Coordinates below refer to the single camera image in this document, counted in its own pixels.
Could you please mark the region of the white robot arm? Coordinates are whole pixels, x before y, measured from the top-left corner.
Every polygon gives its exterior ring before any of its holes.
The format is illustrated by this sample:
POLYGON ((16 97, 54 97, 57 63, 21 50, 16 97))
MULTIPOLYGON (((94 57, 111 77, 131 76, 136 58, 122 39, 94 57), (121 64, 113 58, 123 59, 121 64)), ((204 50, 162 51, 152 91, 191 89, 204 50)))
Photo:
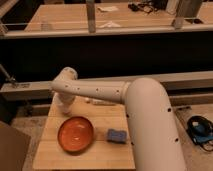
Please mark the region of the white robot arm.
POLYGON ((125 106, 136 171, 187 171, 168 94, 147 77, 125 81, 84 81, 66 67, 51 82, 61 102, 83 96, 125 106))

